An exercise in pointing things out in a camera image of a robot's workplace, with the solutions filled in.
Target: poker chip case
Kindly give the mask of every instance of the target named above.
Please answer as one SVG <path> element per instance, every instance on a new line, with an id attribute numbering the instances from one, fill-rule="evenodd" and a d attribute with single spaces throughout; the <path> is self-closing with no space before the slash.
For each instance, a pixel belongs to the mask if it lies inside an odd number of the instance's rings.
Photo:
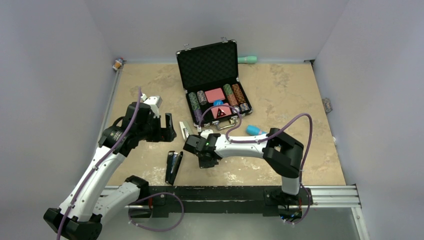
<path id="1" fill-rule="evenodd" d="M 241 103 L 238 103 L 239 105 L 242 104 L 243 108 L 238 108 L 241 116 L 251 114 L 253 111 L 252 105 L 239 80 L 237 42 L 223 39 L 221 42 L 194 48 L 184 46 L 185 49 L 177 51 L 175 55 L 194 126 L 199 125 L 199 114 L 203 114 L 214 105 L 200 98 L 203 93 L 220 88 L 225 96 L 222 102 L 230 104 L 231 100 L 231 103 L 234 104 L 235 97 L 228 95 L 228 85 L 237 91 L 234 92 L 234 95 L 238 101 L 241 101 Z M 218 130 L 234 126 L 238 118 L 237 113 L 231 111 L 232 114 L 224 114 L 223 112 L 220 111 L 220 117 L 216 118 L 211 110 L 208 111 L 201 122 L 201 126 L 215 125 Z M 220 127 L 220 123 L 224 122 L 227 122 L 227 125 Z"/>

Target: open case lid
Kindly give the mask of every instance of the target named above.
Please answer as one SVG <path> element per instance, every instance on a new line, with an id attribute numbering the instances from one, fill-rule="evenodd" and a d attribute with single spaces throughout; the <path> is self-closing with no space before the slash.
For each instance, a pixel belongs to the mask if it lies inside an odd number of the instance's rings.
<path id="1" fill-rule="evenodd" d="M 217 42 L 176 52 L 185 90 L 239 77 L 237 42 Z"/>

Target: case handle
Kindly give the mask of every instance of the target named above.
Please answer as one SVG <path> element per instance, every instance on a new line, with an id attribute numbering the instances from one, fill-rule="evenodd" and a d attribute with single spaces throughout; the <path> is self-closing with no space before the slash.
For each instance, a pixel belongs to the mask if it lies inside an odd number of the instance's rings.
<path id="1" fill-rule="evenodd" d="M 234 127 L 236 125 L 236 123 L 237 123 L 237 120 L 236 119 L 230 119 L 230 120 L 228 120 L 228 122 L 229 122 L 228 125 L 221 126 L 221 127 L 220 127 L 220 122 L 219 121 L 214 122 L 213 124 L 215 125 L 216 130 L 219 131 L 219 130 L 223 130 L 223 129 Z"/>

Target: beige table surface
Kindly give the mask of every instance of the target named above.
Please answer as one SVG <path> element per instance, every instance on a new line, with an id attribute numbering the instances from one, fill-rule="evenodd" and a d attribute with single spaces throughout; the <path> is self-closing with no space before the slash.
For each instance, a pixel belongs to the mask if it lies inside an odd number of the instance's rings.
<path id="1" fill-rule="evenodd" d="M 249 98 L 253 113 L 242 119 L 232 136 L 248 136 L 247 125 L 264 131 L 281 128 L 299 113 L 309 113 L 313 119 L 310 151 L 304 166 L 305 185 L 345 185 L 342 169 L 329 123 L 321 102 L 320 92 L 310 64 L 239 64 L 239 79 Z M 165 184 L 168 151 L 182 151 L 184 141 L 179 121 L 192 123 L 180 72 L 176 64 L 126 64 L 115 93 L 109 125 L 125 114 L 128 104 L 137 98 L 137 87 L 149 96 L 161 96 L 159 109 L 164 126 L 165 113 L 172 113 L 177 138 L 173 142 L 149 143 L 141 141 L 118 167 L 109 186 L 121 185 L 136 175 L 150 185 Z M 308 141 L 309 121 L 301 117 L 286 132 L 305 146 Z M 195 155 L 184 152 L 174 185 L 280 185 L 281 177 L 263 159 L 251 157 L 223 158 L 213 168 L 200 169 Z"/>

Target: black briefcase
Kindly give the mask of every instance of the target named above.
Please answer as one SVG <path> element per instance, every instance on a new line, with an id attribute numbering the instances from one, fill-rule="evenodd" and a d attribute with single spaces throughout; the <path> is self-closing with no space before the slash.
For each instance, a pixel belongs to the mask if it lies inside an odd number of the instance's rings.
<path id="1" fill-rule="evenodd" d="M 185 47 L 176 52 L 176 59 L 194 126 L 199 125 L 199 116 L 214 103 L 233 106 L 242 117 L 251 114 L 252 105 L 239 81 L 237 42 L 223 39 L 209 45 Z M 215 107 L 205 114 L 201 126 L 212 124 L 221 130 L 234 126 L 237 118 L 235 110 Z"/>

